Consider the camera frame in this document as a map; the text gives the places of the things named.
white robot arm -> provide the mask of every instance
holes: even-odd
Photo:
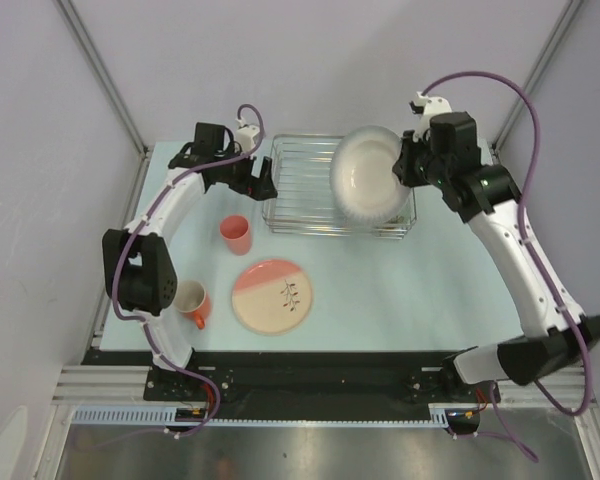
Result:
[[[192,349],[177,318],[162,314],[177,289],[167,249],[173,235],[185,215],[215,183],[226,183],[235,192],[254,200],[277,196],[271,178],[271,159],[265,157],[260,176],[253,177],[255,158],[241,154],[255,150],[259,127],[242,119],[238,124],[234,139],[233,133],[222,125],[198,123],[194,141],[171,160],[165,182],[146,210],[122,230],[108,230],[102,239],[107,293],[113,298],[116,289],[120,307],[132,311],[133,320],[148,329],[154,351],[161,352],[178,367],[187,365]],[[230,138],[226,147],[225,132]],[[234,161],[239,156],[245,158]],[[199,173],[192,170],[196,167],[200,168]],[[116,268],[129,241],[132,246],[116,282]],[[137,257],[140,262],[130,260]],[[161,356],[156,356],[154,363],[172,370]]]
[[[455,377],[451,380],[476,384],[510,378],[526,385],[578,360],[580,351],[565,314],[578,325],[588,348],[600,339],[600,316],[587,317],[568,294],[526,213],[519,222],[520,192],[511,175],[501,165],[480,163],[476,124],[466,112],[453,112],[447,100],[420,93],[411,107],[421,116],[420,123],[404,133],[393,171],[405,186],[439,188],[449,208],[468,223],[502,275],[523,332],[520,338],[456,355],[447,365]],[[559,290],[560,305],[549,282]]]

plate with leaf design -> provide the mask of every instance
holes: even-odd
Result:
[[[313,289],[302,268],[276,258],[247,268],[238,277],[231,299],[244,326],[264,335],[282,335],[306,318]]]

metal frame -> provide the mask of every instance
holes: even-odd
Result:
[[[600,480],[600,409],[592,406],[576,418],[580,442],[584,448],[593,480]]]
[[[151,355],[129,353],[89,352],[80,366],[66,366],[60,375],[53,397],[54,404],[61,405],[187,405],[203,408],[206,401],[203,394],[181,397],[180,389],[189,388],[177,378],[165,378],[152,365]],[[417,391],[419,386],[409,390],[405,379],[411,383],[429,384],[437,378],[442,360],[452,352],[376,352],[376,353],[249,353],[249,352],[197,352],[189,369],[207,376],[222,387],[222,397],[229,401],[230,408],[220,418],[320,421],[405,421],[422,420],[422,406],[431,404],[434,399],[445,399],[455,403],[474,404],[473,390],[457,392],[455,396],[444,393]],[[113,366],[114,362],[124,362],[126,366]],[[162,382],[156,390],[154,382]],[[338,385],[336,390],[325,385]],[[315,392],[323,391],[322,399],[328,400],[324,409],[315,403]],[[276,408],[261,409],[251,401],[247,391],[256,392],[259,401],[279,405]],[[308,403],[305,409],[297,406],[284,406],[289,391],[303,396]],[[365,392],[364,400],[356,402],[349,409],[346,405],[352,396]],[[394,399],[411,395],[405,409],[395,409]],[[334,409],[334,402],[340,402]],[[377,412],[388,409],[386,414]]]
[[[127,406],[129,410],[151,407],[160,410],[164,407],[182,406],[178,402],[145,402],[142,399],[146,375],[149,367],[65,367],[60,376],[53,397],[53,411],[50,415],[48,435],[38,459],[34,478],[52,480],[60,466],[63,446],[74,412],[82,405]],[[582,395],[584,375],[582,367],[571,367],[545,379],[545,385],[555,397],[566,406],[575,406]],[[520,387],[512,382],[500,382],[501,408],[518,410],[529,408],[549,408],[551,405],[535,386]],[[203,402],[193,402],[193,407],[204,407]],[[474,404],[430,404],[433,413],[445,408],[473,408]],[[600,480],[600,410],[597,404],[582,416],[575,419],[585,456],[594,480]],[[368,426],[360,423],[319,422],[320,426]],[[303,422],[258,422],[258,421],[218,421],[210,426],[304,426]],[[388,428],[416,427],[407,423],[387,422]]]
[[[100,53],[98,53],[98,49],[93,43],[73,2],[71,0],[54,0],[54,3],[58,7],[67,28],[72,33],[78,47],[82,51],[87,64],[93,71],[97,82],[102,87],[102,91],[107,97],[107,100],[109,100],[111,108],[122,122],[129,140],[131,140],[131,143],[133,143],[133,146],[139,154],[142,155],[146,153],[148,148],[142,140],[142,136],[140,135],[133,118],[131,118],[129,109],[116,88],[107,67],[102,61],[102,57],[100,56]]]
[[[133,216],[137,206],[144,177],[148,169],[151,152],[145,145],[135,123],[125,105],[119,91],[109,74],[104,62],[98,53],[93,40],[81,20],[71,0],[54,0],[59,12],[63,16],[67,27],[74,36],[79,49],[85,56],[92,69],[96,80],[103,89],[103,93],[110,102],[114,112],[122,122],[129,140],[140,154],[140,165],[136,172],[134,189],[127,202],[124,222]],[[524,82],[525,91],[533,94],[543,79],[548,66],[555,57],[560,45],[563,43],[571,26],[580,14],[586,0],[570,0],[563,9],[560,18],[542,48],[532,71]],[[513,126],[519,120],[523,104],[517,101],[507,115],[507,119],[500,129],[493,148],[497,152],[506,142]],[[91,345],[99,345],[102,328],[109,305],[109,299],[104,294],[98,302],[97,313],[94,318],[94,328]],[[148,406],[169,407],[181,406],[177,402],[145,402],[143,392],[149,367],[116,367],[116,366],[67,366],[63,369],[53,400],[52,411],[49,415],[45,442],[40,450],[38,461],[32,477],[37,480],[52,480],[55,478],[60,466],[63,447],[67,439],[71,419],[76,409],[82,405],[95,406]],[[582,368],[574,367],[564,369],[546,379],[545,384],[551,389],[555,397],[567,406],[575,406],[582,395],[583,389]],[[502,407],[508,409],[550,407],[547,400],[535,387],[522,388],[512,382],[500,382]],[[193,402],[194,406],[203,407],[203,402]],[[440,409],[455,407],[461,408],[463,404],[431,404],[431,407]],[[229,422],[229,424],[243,424],[245,422]],[[600,411],[594,404],[592,408],[576,419],[580,439],[586,454],[589,468],[595,480],[600,479]]]
[[[522,89],[529,95],[533,95],[538,89],[538,86],[547,73],[547,69],[553,62],[553,59],[562,46],[564,39],[571,30],[572,25],[576,21],[576,18],[580,12],[583,10],[583,7],[587,1],[588,0],[569,0],[569,3],[562,10],[560,18],[558,18],[553,30],[549,34],[549,38],[540,51],[540,55],[538,55],[538,58],[531,68],[531,73],[525,80],[524,84],[522,84]],[[507,141],[507,138],[509,138],[513,127],[520,119],[523,109],[524,102],[518,98],[513,107],[511,107],[511,110],[509,110],[507,119],[505,120],[504,125],[502,125],[500,128],[500,131],[493,142],[494,150],[496,152],[502,150],[502,147]]]

metal dish rack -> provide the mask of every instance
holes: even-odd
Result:
[[[274,233],[404,238],[416,221],[413,190],[402,211],[382,225],[356,224],[336,207],[329,168],[341,139],[327,135],[276,135],[271,158],[278,198],[264,202],[265,222]]]

white wall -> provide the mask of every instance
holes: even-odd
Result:
[[[15,478],[76,359],[138,158],[53,2],[0,1],[0,425],[29,408]]]
[[[565,285],[600,313],[600,0],[588,2],[535,103],[543,136],[529,214]],[[520,181],[530,151],[527,117],[502,158]],[[600,401],[600,345],[593,360]]]
[[[438,77],[485,69],[523,82],[566,0],[75,0],[149,143],[257,105],[269,133],[401,132]],[[515,98],[486,81],[445,90],[493,139]]]

